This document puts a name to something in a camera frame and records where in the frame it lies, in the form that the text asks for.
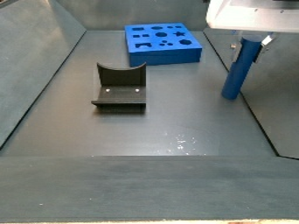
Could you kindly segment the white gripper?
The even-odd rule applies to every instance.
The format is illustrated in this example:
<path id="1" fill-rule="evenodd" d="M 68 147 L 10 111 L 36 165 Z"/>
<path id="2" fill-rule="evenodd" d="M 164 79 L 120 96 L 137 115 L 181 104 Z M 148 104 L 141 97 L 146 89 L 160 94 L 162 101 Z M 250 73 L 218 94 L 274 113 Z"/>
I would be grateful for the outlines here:
<path id="1" fill-rule="evenodd" d="M 232 62 L 238 58 L 242 31 L 269 32 L 256 53 L 258 62 L 276 32 L 299 33 L 299 0 L 209 0 L 205 20 L 212 29 L 238 30 L 232 32 Z"/>

